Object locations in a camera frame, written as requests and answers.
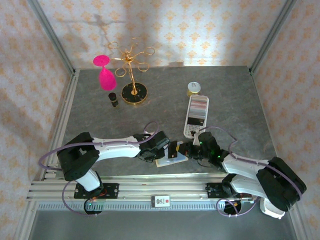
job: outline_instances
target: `white plastic basket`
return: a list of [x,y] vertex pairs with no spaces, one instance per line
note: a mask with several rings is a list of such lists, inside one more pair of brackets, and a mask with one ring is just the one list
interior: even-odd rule
[[[202,126],[188,124],[188,117],[189,117],[191,102],[193,102],[195,99],[201,99],[201,100],[205,100],[206,101],[205,119],[204,119],[204,122],[203,122]],[[197,132],[198,130],[206,127],[206,125],[207,125],[207,117],[208,117],[208,109],[209,109],[209,98],[207,96],[201,96],[201,95],[191,95],[190,96],[188,110],[187,110],[186,117],[185,117],[184,130],[183,130],[183,135],[186,138],[193,139],[194,136],[192,136],[191,132]]]

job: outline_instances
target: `small bottle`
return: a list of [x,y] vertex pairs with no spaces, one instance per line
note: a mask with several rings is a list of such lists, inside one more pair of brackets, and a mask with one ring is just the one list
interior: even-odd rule
[[201,86],[196,81],[192,81],[188,84],[188,90],[186,91],[186,95],[190,98],[193,94],[198,94],[201,90]]
[[114,92],[109,93],[108,95],[112,106],[115,108],[116,106],[118,106],[118,100],[117,100],[117,95]]

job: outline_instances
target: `gold stand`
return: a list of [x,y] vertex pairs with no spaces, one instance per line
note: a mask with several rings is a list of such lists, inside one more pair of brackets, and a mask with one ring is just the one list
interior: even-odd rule
[[[135,81],[134,73],[132,71],[132,63],[137,64],[137,68],[139,69],[139,71],[146,72],[149,69],[149,64],[146,62],[138,62],[136,60],[136,56],[138,56],[140,54],[153,55],[156,51],[152,47],[146,47],[144,49],[144,51],[141,51],[137,54],[133,54],[132,53],[133,47],[138,45],[140,43],[140,41],[136,37],[132,38],[132,40],[135,43],[133,43],[131,45],[130,50],[125,49],[125,51],[122,52],[119,48],[119,43],[116,41],[110,42],[108,44],[108,48],[109,49],[118,49],[119,52],[121,53],[121,58],[111,58],[111,60],[121,60],[124,62],[122,67],[119,67],[115,70],[114,74],[120,78],[124,77],[127,74],[127,70],[125,68],[126,65],[127,65],[126,67],[128,68],[128,71],[129,71],[131,83],[124,86],[124,88],[121,91],[121,97],[123,98],[123,100],[126,103],[137,105],[137,104],[142,103],[144,100],[146,100],[147,95],[148,95],[148,90],[147,90],[146,86]],[[124,74],[118,73],[118,71],[120,69],[122,69],[124,71]]]

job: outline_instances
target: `white label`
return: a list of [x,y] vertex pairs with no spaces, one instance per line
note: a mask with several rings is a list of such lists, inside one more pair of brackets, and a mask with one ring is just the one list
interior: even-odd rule
[[170,196],[154,196],[154,207],[170,207]]

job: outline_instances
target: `black round base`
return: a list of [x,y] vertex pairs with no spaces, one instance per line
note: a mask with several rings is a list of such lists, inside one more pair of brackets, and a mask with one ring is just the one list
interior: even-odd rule
[[132,83],[129,83],[123,87],[122,92],[121,92],[121,97],[123,98],[123,100],[126,103],[137,105],[137,104],[141,104],[144,100],[146,100],[147,95],[148,95],[148,90],[147,90],[146,86],[139,83],[139,82],[136,82],[135,89],[137,91],[137,94],[133,95],[132,94],[132,91],[133,91],[133,84]]

